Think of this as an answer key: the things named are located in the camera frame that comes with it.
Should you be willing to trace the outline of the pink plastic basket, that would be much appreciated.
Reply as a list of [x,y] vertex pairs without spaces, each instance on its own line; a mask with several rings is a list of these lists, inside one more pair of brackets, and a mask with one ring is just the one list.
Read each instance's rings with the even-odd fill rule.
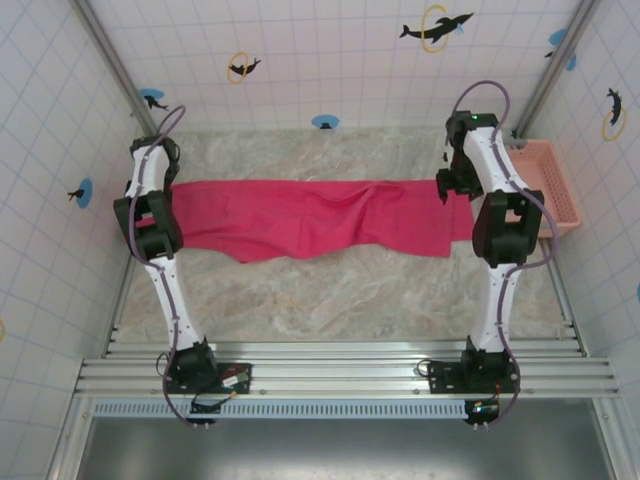
[[547,140],[526,140],[521,146],[509,146],[507,153],[529,188],[543,193],[558,235],[577,228],[581,219],[553,145]]

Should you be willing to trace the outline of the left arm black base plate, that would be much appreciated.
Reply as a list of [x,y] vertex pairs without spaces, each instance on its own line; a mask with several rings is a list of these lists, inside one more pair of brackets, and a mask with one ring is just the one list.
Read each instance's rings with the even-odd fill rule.
[[196,366],[184,371],[173,369],[168,375],[169,394],[249,394],[251,363],[219,362],[214,367]]

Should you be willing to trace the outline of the blue circle shark sticker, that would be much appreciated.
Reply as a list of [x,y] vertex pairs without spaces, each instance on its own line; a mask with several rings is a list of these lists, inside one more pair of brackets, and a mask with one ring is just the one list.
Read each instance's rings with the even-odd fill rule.
[[169,110],[169,106],[162,103],[162,100],[165,98],[163,91],[155,88],[141,88],[138,90],[138,93],[150,110]]

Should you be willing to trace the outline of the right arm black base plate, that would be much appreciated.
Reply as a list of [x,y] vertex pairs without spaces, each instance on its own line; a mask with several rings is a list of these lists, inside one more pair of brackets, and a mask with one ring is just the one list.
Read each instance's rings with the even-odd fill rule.
[[511,365],[487,366],[460,360],[429,362],[427,379],[432,394],[494,394],[498,388],[514,393],[518,377]]

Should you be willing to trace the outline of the grey metal panel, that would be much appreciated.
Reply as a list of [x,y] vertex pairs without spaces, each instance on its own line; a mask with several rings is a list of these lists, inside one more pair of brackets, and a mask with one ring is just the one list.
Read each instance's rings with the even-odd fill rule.
[[613,480],[590,409],[459,420],[94,421],[78,480]]

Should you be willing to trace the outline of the aluminium side rail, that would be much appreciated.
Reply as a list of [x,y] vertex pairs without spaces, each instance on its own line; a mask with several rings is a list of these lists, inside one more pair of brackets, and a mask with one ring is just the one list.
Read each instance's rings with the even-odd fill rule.
[[105,341],[101,348],[100,357],[104,358],[109,352],[110,344],[113,341],[113,335],[118,331],[121,322],[122,314],[124,311],[125,303],[128,296],[128,291],[131,285],[132,277],[135,270],[135,259],[132,256],[127,258],[123,272],[120,276],[117,289],[115,291],[114,301],[112,308],[108,315],[108,323],[105,333]]
[[564,320],[565,327],[567,329],[571,329],[573,332],[573,337],[578,343],[579,350],[583,357],[589,357],[590,353],[588,348],[585,346],[584,341],[582,339],[579,325],[577,323],[577,318],[574,313],[574,309],[571,305],[571,301],[565,286],[565,282],[562,278],[559,262],[556,258],[554,258],[548,265],[548,270],[551,276],[553,288],[558,300],[559,308],[561,311],[562,318]]

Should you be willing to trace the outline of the blue circle fish sticker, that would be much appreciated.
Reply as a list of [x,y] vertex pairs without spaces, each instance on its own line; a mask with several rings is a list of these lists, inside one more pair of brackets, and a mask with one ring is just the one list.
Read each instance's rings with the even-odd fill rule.
[[80,209],[86,209],[92,200],[93,191],[93,181],[90,177],[86,177],[74,191],[67,193],[68,200],[74,201]]

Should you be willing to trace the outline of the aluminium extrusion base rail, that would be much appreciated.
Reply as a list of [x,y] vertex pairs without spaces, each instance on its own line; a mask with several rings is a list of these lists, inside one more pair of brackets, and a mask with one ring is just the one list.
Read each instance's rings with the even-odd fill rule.
[[[464,341],[220,342],[221,362],[252,365],[250,398],[418,399],[429,394],[415,368],[423,359],[456,360]],[[522,398],[617,397],[607,358],[584,354],[574,337],[517,340]],[[105,357],[82,363],[77,392],[114,397],[157,397],[158,343],[113,343]]]

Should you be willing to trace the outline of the aluminium corner post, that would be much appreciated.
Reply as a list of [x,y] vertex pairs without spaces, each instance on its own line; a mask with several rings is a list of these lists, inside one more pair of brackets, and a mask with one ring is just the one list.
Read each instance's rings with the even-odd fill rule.
[[556,47],[547,70],[513,131],[516,139],[527,137],[542,107],[565,71],[566,65],[575,54],[581,38],[602,3],[603,0],[580,0],[578,8],[565,30],[563,39]]
[[143,137],[155,140],[158,136],[156,122],[152,119],[146,103],[131,80],[90,0],[69,0],[69,2],[124,96],[133,117],[141,127]]

